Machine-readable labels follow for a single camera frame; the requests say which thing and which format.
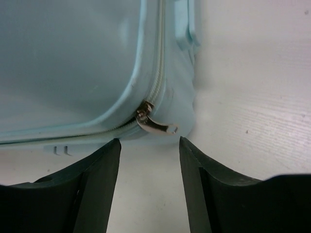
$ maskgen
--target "zippered case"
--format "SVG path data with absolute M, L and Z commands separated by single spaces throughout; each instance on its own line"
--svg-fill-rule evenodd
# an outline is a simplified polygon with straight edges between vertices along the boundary
M 0 147 L 177 142 L 200 24 L 199 0 L 2 1 Z

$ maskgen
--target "white table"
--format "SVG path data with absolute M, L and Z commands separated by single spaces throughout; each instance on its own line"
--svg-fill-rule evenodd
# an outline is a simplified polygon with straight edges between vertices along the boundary
M 197 124 L 210 157 L 265 179 L 311 172 L 311 1 L 202 0 Z M 0 183 L 35 181 L 80 157 L 0 152 Z M 189 233 L 178 146 L 123 147 L 108 233 Z

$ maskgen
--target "white surface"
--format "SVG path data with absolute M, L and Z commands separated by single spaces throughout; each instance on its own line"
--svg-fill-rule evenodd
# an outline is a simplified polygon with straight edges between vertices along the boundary
M 189 139 L 243 174 L 311 172 L 311 1 L 202 0 Z M 0 183 L 77 157 L 0 152 Z M 108 233 L 189 233 L 178 147 L 123 147 Z

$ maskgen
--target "zipper teeth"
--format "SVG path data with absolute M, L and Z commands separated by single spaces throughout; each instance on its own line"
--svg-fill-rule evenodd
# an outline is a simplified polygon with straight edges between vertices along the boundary
M 154 84 L 150 90 L 150 93 L 146 100 L 148 102 L 154 103 L 156 98 L 159 95 L 159 92 L 161 90 L 161 86 L 163 83 L 163 66 L 164 66 L 164 16 L 165 16 L 165 7 L 164 7 L 164 1 L 165 0 L 159 0 L 159 19 L 158 19 L 158 42 L 157 42 L 157 62 L 156 62 L 156 71 L 155 71 L 155 80 Z M 133 119 L 129 120 L 123 125 L 120 125 L 118 127 L 115 127 L 113 129 L 110 129 L 108 131 L 100 132 L 100 133 L 92 133 L 92 134 L 85 134 L 85 135 L 77 135 L 77 136 L 68 136 L 68 137 L 59 137 L 59 138 L 40 138 L 40 139 L 32 139 L 28 141 L 22 141 L 22 142 L 12 142 L 12 143 L 3 143 L 0 144 L 0 147 L 5 147 L 9 145 L 33 145 L 33 144 L 41 144 L 41 143 L 70 143 L 74 142 L 76 140 L 83 140 L 83 139 L 98 139 L 99 136 L 104 137 L 115 137 L 119 134 L 132 129 L 133 127 L 137 126 L 136 120 Z

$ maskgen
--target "zipper pull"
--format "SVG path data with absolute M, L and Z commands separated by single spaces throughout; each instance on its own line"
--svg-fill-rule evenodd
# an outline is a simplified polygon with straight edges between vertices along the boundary
M 174 135 L 178 126 L 175 124 L 161 124 L 149 117 L 154 105 L 145 101 L 136 110 L 135 119 L 138 125 L 147 132 Z

